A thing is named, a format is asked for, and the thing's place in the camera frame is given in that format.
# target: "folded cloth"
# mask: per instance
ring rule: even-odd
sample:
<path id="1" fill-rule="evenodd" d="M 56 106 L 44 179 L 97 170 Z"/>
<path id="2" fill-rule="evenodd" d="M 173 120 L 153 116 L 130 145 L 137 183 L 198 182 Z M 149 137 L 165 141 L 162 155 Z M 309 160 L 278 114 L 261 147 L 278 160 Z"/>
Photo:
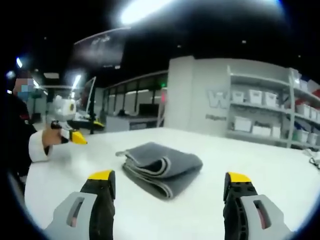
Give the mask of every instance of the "folded cloth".
<path id="1" fill-rule="evenodd" d="M 172 199 L 186 189 L 203 166 L 194 154 L 148 142 L 117 152 L 126 156 L 122 168 L 137 185 L 162 199 Z"/>

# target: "storage shelf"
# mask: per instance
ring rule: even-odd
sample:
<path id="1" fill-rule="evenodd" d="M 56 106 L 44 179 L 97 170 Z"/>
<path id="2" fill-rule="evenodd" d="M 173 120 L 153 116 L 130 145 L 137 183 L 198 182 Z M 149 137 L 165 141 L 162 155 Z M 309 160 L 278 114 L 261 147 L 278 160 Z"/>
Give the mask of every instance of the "storage shelf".
<path id="1" fill-rule="evenodd" d="M 304 99 L 310 102 L 311 106 L 320 107 L 320 98 L 316 95 L 312 94 L 311 92 L 304 91 L 300 88 L 293 88 L 294 89 L 294 96 Z"/>
<path id="2" fill-rule="evenodd" d="M 257 109 L 269 110 L 269 111 L 274 111 L 274 112 L 280 112 L 280 113 L 284 113 L 284 114 L 290 114 L 290 111 L 291 111 L 290 109 L 282 109 L 279 107 L 271 107 L 271 106 L 260 105 L 260 104 L 252 104 L 250 102 L 230 101 L 230 105 L 249 107 L 249 108 L 257 108 Z"/>
<path id="3" fill-rule="evenodd" d="M 261 139 L 270 142 L 288 143 L 288 139 L 276 138 L 272 136 L 254 135 L 251 132 L 228 130 L 227 133 L 233 136 L 248 137 L 252 139 Z"/>
<path id="4" fill-rule="evenodd" d="M 299 114 L 299 113 L 294 113 L 294 115 L 297 117 L 297 118 L 300 118 L 300 119 L 303 119 L 303 120 L 307 120 L 308 122 L 310 122 L 310 123 L 313 123 L 313 124 L 315 124 L 315 125 L 317 125 L 317 126 L 320 126 L 320 123 L 319 122 L 317 122 L 316 120 L 313 120 L 313 119 L 310 119 L 309 117 L 306 117 L 306 116 L 304 116 L 304 115 L 302 115 L 302 114 Z"/>
<path id="5" fill-rule="evenodd" d="M 292 141 L 291 144 L 292 145 L 301 146 L 301 147 L 313 148 L 313 149 L 320 150 L 320 146 L 312 145 L 312 144 L 307 143 L 307 142 Z"/>
<path id="6" fill-rule="evenodd" d="M 289 82 L 268 77 L 237 73 L 231 73 L 230 76 L 231 84 L 252 85 L 276 90 L 290 87 Z"/>

